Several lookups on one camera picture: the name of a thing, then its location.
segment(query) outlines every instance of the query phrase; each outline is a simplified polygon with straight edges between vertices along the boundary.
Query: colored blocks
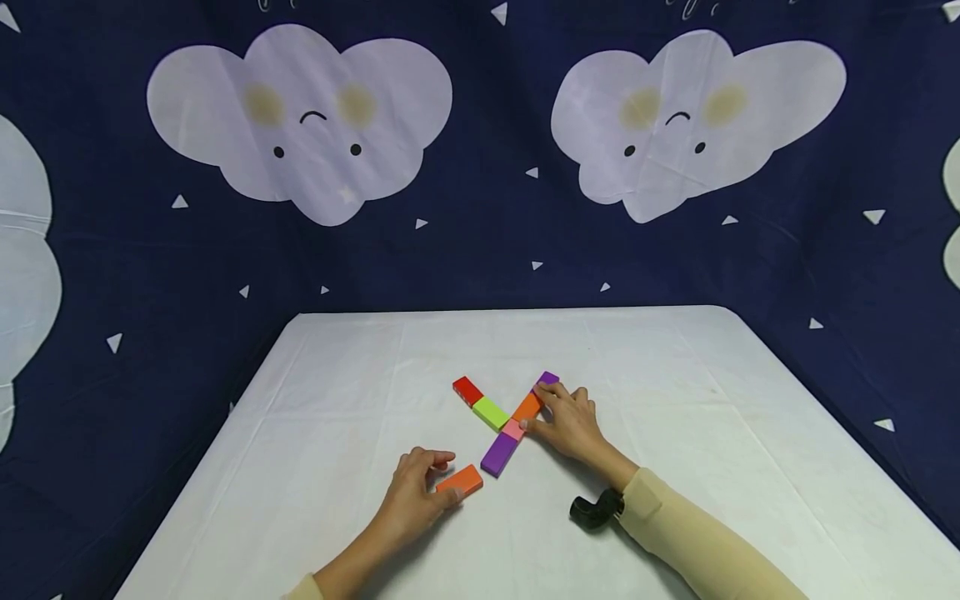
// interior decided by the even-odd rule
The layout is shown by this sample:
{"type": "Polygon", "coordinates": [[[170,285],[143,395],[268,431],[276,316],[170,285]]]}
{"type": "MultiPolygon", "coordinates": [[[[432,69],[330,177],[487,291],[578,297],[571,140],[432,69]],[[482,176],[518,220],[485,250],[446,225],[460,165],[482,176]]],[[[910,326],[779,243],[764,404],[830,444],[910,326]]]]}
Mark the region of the colored blocks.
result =
{"type": "Polygon", "coordinates": [[[477,417],[482,419],[484,423],[489,425],[493,431],[497,432],[510,420],[507,413],[500,410],[500,407],[486,396],[480,398],[473,404],[473,412],[477,417]]]}
{"type": "Polygon", "coordinates": [[[453,382],[453,391],[467,403],[467,406],[473,406],[477,403],[477,400],[483,397],[480,390],[465,376],[453,382]]]}
{"type": "Polygon", "coordinates": [[[467,465],[467,468],[461,468],[445,480],[437,484],[437,492],[442,492],[448,488],[459,488],[464,492],[464,498],[483,488],[483,479],[477,472],[477,467],[467,465]]]}
{"type": "Polygon", "coordinates": [[[542,403],[540,399],[531,392],[520,402],[520,405],[517,406],[511,419],[516,422],[521,422],[524,419],[535,419],[541,407],[542,403]]]}
{"type": "Polygon", "coordinates": [[[520,429],[520,423],[513,419],[507,421],[507,424],[503,426],[503,431],[500,433],[505,433],[518,442],[523,439],[523,430],[520,429]]]}
{"type": "Polygon", "coordinates": [[[503,468],[507,466],[507,461],[514,455],[517,444],[519,444],[517,440],[505,433],[496,436],[486,456],[480,461],[480,468],[494,477],[499,477],[503,468]]]}
{"type": "Polygon", "coordinates": [[[540,379],[537,380],[537,383],[543,382],[547,385],[550,385],[551,383],[557,383],[558,381],[560,381],[560,378],[557,375],[550,371],[544,371],[543,375],[540,376],[540,379]]]}

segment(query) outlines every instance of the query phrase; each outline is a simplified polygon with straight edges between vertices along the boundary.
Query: lime green block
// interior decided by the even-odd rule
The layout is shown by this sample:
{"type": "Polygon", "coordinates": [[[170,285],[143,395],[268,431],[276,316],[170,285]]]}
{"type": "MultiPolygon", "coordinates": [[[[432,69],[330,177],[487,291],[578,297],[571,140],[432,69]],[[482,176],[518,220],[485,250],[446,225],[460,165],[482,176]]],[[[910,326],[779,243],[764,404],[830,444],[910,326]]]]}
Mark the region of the lime green block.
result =
{"type": "Polygon", "coordinates": [[[500,431],[510,420],[510,416],[500,410],[500,407],[486,396],[476,401],[473,405],[473,413],[489,425],[493,431],[500,431]]]}

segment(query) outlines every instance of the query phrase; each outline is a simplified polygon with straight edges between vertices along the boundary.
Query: yellow blush spot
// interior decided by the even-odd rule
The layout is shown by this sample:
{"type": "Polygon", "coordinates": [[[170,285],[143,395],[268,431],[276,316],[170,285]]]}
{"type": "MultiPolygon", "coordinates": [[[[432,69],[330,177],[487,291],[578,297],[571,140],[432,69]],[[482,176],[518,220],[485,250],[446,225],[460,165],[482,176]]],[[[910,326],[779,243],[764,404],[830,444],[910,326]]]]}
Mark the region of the yellow blush spot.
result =
{"type": "Polygon", "coordinates": [[[704,104],[704,120],[711,127],[727,125],[747,107],[747,92],[739,85],[724,85],[704,104]]]}
{"type": "Polygon", "coordinates": [[[620,107],[620,123],[628,130],[647,130],[657,121],[660,93],[655,87],[644,87],[632,93],[620,107]]]}
{"type": "Polygon", "coordinates": [[[283,100],[269,85],[249,85],[244,92],[244,108],[250,120],[259,125],[277,127],[283,122],[283,100]]]}
{"type": "Polygon", "coordinates": [[[357,129],[367,127],[376,114],[376,100],[364,86],[350,84],[337,96],[340,116],[357,129]]]}

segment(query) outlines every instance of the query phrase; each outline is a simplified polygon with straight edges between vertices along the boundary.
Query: purple rectangular block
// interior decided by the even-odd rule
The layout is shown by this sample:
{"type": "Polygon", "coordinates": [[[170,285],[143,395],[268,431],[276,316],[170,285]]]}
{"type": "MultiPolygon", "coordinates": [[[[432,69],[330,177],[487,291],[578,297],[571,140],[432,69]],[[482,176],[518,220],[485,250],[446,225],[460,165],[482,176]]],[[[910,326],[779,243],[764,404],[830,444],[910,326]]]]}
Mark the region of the purple rectangular block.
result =
{"type": "MultiPolygon", "coordinates": [[[[543,375],[540,376],[540,379],[537,380],[537,383],[540,383],[541,381],[547,385],[550,385],[551,383],[557,383],[560,381],[560,378],[550,371],[544,371],[543,375]]],[[[537,387],[537,383],[534,384],[533,388],[530,388],[531,392],[533,392],[534,388],[537,387]]]]}
{"type": "Polygon", "coordinates": [[[499,477],[503,468],[507,466],[507,461],[514,455],[517,444],[519,442],[509,435],[505,433],[497,434],[493,445],[490,446],[486,456],[480,461],[480,468],[494,477],[499,477]]]}

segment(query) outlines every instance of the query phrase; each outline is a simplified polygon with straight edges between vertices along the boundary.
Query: dark blue fabric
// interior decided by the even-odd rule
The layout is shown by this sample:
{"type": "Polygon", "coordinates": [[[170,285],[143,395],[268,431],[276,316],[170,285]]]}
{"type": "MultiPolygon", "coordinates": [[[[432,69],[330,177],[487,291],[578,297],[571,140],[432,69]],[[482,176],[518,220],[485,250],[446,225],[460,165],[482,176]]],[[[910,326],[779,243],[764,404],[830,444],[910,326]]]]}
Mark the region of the dark blue fabric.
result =
{"type": "Polygon", "coordinates": [[[724,0],[683,20],[685,0],[511,0],[502,27],[499,0],[8,4],[22,34],[0,27],[0,114],[46,165],[63,299],[16,379],[0,454],[3,598],[110,597],[298,312],[727,306],[960,539],[960,291],[942,259],[960,225],[942,181],[960,137],[960,22],[939,6],[724,0]],[[242,55],[285,22],[340,49],[413,40],[453,82],[413,183],[336,228],[240,196],[168,148],[146,110],[171,51],[242,55]],[[581,193],[551,135],[553,101],[591,53],[650,59],[702,28],[735,53],[824,43],[847,88],[755,176],[638,225],[581,193]],[[189,211],[170,209],[178,194],[189,211]],[[879,227],[861,214],[874,208],[888,211],[879,227]],[[728,214],[740,223],[719,227],[728,214]],[[414,230],[418,218],[429,227],[414,230]],[[811,332],[811,317],[826,328],[811,332]],[[873,425],[888,418],[896,435],[873,425]]]}

